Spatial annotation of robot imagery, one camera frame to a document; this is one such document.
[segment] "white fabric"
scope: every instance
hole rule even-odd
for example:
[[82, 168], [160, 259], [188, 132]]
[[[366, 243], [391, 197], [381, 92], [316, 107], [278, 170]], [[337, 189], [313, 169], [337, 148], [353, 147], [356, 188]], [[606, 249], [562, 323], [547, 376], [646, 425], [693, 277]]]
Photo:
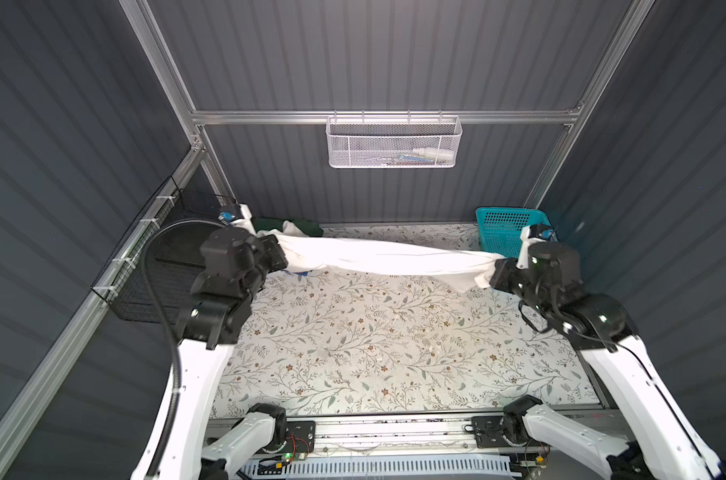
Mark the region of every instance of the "white fabric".
[[429, 275], [448, 283], [458, 292], [474, 286], [488, 288], [494, 262], [504, 258], [487, 252], [441, 250], [378, 240], [308, 237], [288, 221], [283, 224], [283, 232], [260, 231], [258, 235], [278, 238], [288, 260], [289, 272], [330, 266], [380, 275]]

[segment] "dark green fabric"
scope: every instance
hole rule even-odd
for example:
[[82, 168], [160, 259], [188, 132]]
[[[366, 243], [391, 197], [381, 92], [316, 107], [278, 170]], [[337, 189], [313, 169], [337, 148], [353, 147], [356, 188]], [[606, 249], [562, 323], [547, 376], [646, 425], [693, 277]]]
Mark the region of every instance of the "dark green fabric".
[[279, 218], [264, 218], [262, 216], [256, 217], [252, 219], [252, 222], [254, 224], [254, 228], [256, 231], [260, 230], [280, 230], [283, 231], [283, 222], [288, 220], [289, 222], [296, 225], [297, 228], [301, 230], [301, 232], [304, 235], [307, 236], [322, 236], [323, 235], [323, 229], [320, 228], [318, 224], [315, 222], [311, 222], [310, 220], [303, 220], [303, 219], [279, 219]]

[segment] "blue object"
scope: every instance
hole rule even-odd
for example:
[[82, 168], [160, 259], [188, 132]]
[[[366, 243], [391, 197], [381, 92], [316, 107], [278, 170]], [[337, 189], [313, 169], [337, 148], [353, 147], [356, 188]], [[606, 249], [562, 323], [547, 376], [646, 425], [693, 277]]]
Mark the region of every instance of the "blue object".
[[475, 215], [483, 250], [515, 258], [520, 254], [520, 231], [524, 226], [552, 225], [544, 212], [531, 208], [484, 206], [475, 210]]

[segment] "floral pattern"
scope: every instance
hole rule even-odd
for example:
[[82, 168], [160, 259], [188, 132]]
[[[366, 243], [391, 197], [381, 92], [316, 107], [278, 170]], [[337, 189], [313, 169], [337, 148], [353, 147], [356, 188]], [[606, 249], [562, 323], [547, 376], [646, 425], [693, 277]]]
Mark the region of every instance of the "floral pattern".
[[[479, 249], [473, 224], [326, 235]], [[427, 276], [276, 272], [253, 303], [212, 417], [241, 416], [257, 402], [294, 416], [486, 408], [526, 393], [552, 404], [598, 402], [568, 341], [531, 331], [514, 295], [457, 293]]]

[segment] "wall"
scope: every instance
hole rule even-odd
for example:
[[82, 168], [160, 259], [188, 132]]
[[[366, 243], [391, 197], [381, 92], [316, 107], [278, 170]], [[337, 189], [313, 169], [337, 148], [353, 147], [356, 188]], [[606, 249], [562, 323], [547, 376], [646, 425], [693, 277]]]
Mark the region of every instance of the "wall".
[[[187, 150], [117, 2], [0, 1], [0, 418]], [[133, 332], [108, 335], [136, 349]], [[88, 358], [57, 397], [61, 417], [125, 408], [124, 383], [108, 394], [74, 379], [113, 374]], [[50, 445], [83, 435], [46, 428]]]
[[726, 1], [656, 2], [542, 209], [726, 458]]
[[[151, 0], [199, 110], [573, 108], [627, 0]], [[471, 220], [521, 206], [560, 126], [464, 125], [450, 169], [336, 170], [321, 126], [208, 127], [256, 215]]]

